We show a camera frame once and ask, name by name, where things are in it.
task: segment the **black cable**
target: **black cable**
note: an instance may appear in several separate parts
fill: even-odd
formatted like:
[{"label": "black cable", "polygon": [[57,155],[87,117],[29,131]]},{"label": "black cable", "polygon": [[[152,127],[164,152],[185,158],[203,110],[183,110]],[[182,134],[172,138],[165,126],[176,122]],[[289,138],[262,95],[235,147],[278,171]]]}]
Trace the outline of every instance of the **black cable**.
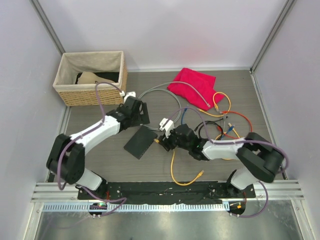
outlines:
[{"label": "black cable", "polygon": [[[218,120],[215,120],[215,121],[204,121],[206,125],[215,125],[219,128],[219,130],[221,131],[221,134],[220,134],[220,137],[218,138],[218,140],[220,140],[222,138],[222,136],[224,135],[224,132],[223,132],[223,129],[222,127],[217,123],[221,120],[224,120],[224,118],[220,118]],[[201,122],[198,126],[195,127],[194,131],[196,132],[198,130],[198,136],[199,138],[203,139],[203,137],[201,137],[201,130],[202,128],[204,127],[204,124],[203,122]]]}]

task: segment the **black pad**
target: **black pad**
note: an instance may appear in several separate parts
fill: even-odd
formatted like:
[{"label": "black pad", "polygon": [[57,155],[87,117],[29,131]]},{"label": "black pad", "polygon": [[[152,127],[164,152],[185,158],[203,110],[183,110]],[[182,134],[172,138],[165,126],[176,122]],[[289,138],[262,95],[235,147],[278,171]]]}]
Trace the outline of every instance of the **black pad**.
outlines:
[{"label": "black pad", "polygon": [[157,136],[155,132],[146,126],[141,126],[123,148],[137,159],[140,159]]},{"label": "black pad", "polygon": [[[75,84],[78,84],[78,80],[81,77],[82,72],[78,73],[75,79]],[[119,82],[119,72],[94,72],[100,78],[108,79],[114,81],[115,83]]]}]

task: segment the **white connector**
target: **white connector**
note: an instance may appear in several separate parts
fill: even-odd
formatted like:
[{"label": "white connector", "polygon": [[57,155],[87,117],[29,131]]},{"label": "white connector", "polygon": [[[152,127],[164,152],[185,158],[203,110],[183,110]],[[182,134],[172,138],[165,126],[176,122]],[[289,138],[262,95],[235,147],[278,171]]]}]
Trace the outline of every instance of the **white connector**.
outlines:
[{"label": "white connector", "polygon": [[126,95],[125,91],[121,91],[121,92],[119,92],[119,94],[121,97],[124,97]]},{"label": "white connector", "polygon": [[172,120],[169,120],[168,122],[167,121],[168,121],[168,119],[164,118],[161,120],[161,122],[159,124],[160,125],[159,129],[160,129],[160,131],[165,131],[166,138],[168,138],[170,136],[170,134],[171,134],[170,131],[175,128],[174,121],[172,121]]},{"label": "white connector", "polygon": [[124,102],[126,102],[127,98],[131,96],[131,97],[136,97],[136,92],[135,91],[129,91],[126,93],[125,97],[124,97]]}]

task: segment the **blue cable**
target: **blue cable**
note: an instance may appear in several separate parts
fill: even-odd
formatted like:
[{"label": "blue cable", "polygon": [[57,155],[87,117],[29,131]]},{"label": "blue cable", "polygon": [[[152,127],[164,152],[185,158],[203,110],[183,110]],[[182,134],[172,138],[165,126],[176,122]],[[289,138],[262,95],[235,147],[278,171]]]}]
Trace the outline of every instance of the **blue cable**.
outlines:
[{"label": "blue cable", "polygon": [[184,124],[184,116],[185,116],[185,113],[186,113],[187,110],[188,110],[188,108],[185,108],[183,110],[183,113],[182,113],[182,116],[181,116],[181,125]]},{"label": "blue cable", "polygon": [[226,131],[225,134],[230,133],[230,132],[234,129],[234,127],[235,127],[235,125],[232,125],[231,127],[229,127],[228,131]]}]

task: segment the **gray table surface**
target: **gray table surface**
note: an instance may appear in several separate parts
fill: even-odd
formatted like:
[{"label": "gray table surface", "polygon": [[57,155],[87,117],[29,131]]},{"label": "gray table surface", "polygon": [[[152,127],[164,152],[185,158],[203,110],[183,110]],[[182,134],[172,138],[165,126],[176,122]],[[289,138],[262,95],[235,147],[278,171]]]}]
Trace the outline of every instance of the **gray table surface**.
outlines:
[{"label": "gray table surface", "polygon": [[[260,134],[267,140],[270,136],[263,117],[263,113],[255,92],[249,71],[228,70],[228,71],[204,71],[208,75],[216,76],[214,89],[226,93],[231,99],[231,110],[246,115],[253,124],[253,131]],[[130,72],[127,80],[127,91],[135,91],[139,96],[161,83],[171,82],[178,72]],[[188,102],[179,97],[182,106]],[[147,94],[143,101],[147,103],[150,122],[152,126],[158,126],[163,118],[168,118],[178,109],[174,98],[161,91]],[[228,101],[224,98],[219,104],[221,110],[228,109]],[[115,105],[105,106],[105,111],[115,109]],[[216,110],[210,109],[210,113],[216,114]],[[201,113],[205,120],[216,120],[217,118]],[[70,135],[86,129],[101,119],[101,112],[98,106],[76,106],[71,108],[70,119],[66,134]],[[184,122],[191,128],[201,122],[199,116],[187,111]],[[227,123],[235,125],[240,136],[246,136],[249,132],[249,125],[241,116],[229,114]],[[212,137],[218,135],[218,130],[210,125],[209,132]],[[101,175],[107,181],[114,182],[135,182],[135,181],[171,181],[170,162],[172,151],[167,152],[160,145],[153,143],[140,160],[133,157],[124,150],[124,145],[135,134],[138,127],[129,128],[119,134],[112,136],[92,149],[85,159],[86,168]],[[225,181],[231,172],[242,167],[238,160],[216,159],[211,161],[197,161],[189,156],[183,149],[176,149],[174,160],[174,175],[178,181],[192,180],[198,172],[204,170],[202,181]]]}]

